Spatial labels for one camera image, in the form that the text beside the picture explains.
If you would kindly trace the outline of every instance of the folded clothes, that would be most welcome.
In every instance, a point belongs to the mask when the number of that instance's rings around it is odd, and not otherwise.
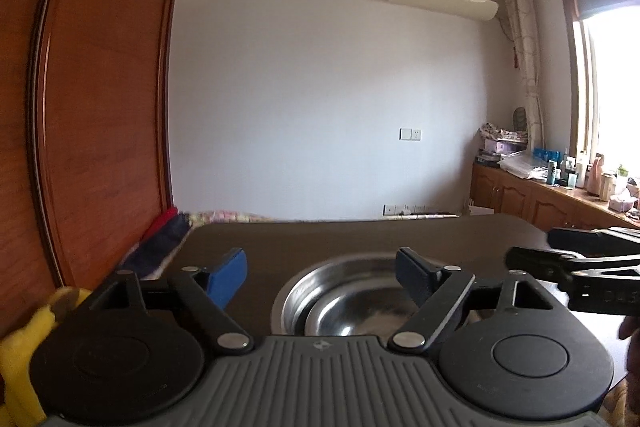
[[[169,219],[154,235],[142,241],[122,262],[121,268],[143,278],[153,273],[165,257],[180,245],[191,223],[182,212]]]

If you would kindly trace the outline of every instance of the gray ribbed plate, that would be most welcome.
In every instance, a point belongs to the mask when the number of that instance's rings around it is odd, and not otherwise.
[[[46,427],[70,427],[51,417]],[[376,337],[267,337],[219,359],[190,395],[140,427],[507,427],[460,402],[426,359]],[[606,427],[593,413],[539,427]]]

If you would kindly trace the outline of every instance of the bottle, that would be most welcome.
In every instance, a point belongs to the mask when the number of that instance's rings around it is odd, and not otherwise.
[[[577,174],[575,172],[569,172],[569,179],[567,181],[567,188],[575,188],[575,182],[577,180]]]
[[[546,166],[546,184],[553,185],[556,183],[556,162],[549,160]]]
[[[622,192],[626,189],[626,184],[629,181],[629,171],[626,170],[622,165],[618,167],[618,172],[616,173],[616,189],[614,194],[622,194]]]
[[[578,157],[575,161],[575,173],[577,174],[577,180],[575,182],[575,186],[577,188],[584,188],[584,185],[587,181],[587,166],[589,162],[587,160],[586,151],[580,151]]]
[[[606,172],[600,177],[600,201],[609,201],[616,190],[616,176]]]
[[[591,171],[589,172],[589,181],[587,182],[587,192],[592,196],[600,195],[600,179],[602,178],[602,165],[604,163],[604,154],[597,153],[596,159],[593,161]]]
[[[565,149],[564,150],[564,156],[562,157],[562,161],[560,162],[560,165],[558,166],[558,168],[560,169],[560,177],[562,179],[566,179],[566,176],[564,175],[564,171],[567,168],[567,160],[569,159],[569,149]]]

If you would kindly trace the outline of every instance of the yellow toy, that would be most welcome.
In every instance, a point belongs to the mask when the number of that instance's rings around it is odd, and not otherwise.
[[[4,379],[0,427],[35,427],[46,418],[29,379],[31,356],[51,330],[89,294],[78,288],[58,289],[25,327],[0,341],[0,373]]]

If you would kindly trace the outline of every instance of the tissue box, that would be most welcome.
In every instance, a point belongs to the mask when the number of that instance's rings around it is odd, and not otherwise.
[[[636,198],[620,198],[619,196],[612,196],[609,198],[609,208],[614,212],[628,212],[636,203]]]
[[[484,139],[484,150],[497,154],[511,154],[523,151],[527,148],[524,143],[496,141],[489,138]]]

